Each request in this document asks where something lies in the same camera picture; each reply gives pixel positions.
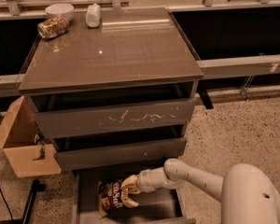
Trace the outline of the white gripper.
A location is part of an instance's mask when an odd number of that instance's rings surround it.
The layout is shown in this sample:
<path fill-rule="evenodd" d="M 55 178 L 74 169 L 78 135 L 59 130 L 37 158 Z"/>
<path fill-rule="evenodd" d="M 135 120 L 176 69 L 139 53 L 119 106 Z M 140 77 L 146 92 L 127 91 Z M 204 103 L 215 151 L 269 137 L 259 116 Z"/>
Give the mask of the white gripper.
<path fill-rule="evenodd" d="M 160 189 L 164 181 L 163 168 L 146 169 L 138 175 L 131 175 L 121 183 L 121 200 L 125 207 L 135 208 L 139 203 L 135 202 L 128 194 L 150 193 Z"/>

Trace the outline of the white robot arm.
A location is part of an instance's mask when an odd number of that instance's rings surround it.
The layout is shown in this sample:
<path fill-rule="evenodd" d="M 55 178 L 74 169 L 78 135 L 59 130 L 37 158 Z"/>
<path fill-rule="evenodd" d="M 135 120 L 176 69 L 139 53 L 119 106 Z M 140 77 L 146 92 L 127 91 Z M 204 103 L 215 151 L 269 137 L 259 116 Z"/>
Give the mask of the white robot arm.
<path fill-rule="evenodd" d="M 221 224 L 280 224 L 280 194 L 271 179 L 259 168 L 239 163 L 223 176 L 169 159 L 156 169 L 131 175 L 121 183 L 125 206 L 136 207 L 132 194 L 156 189 L 175 189 L 188 182 L 221 203 Z"/>

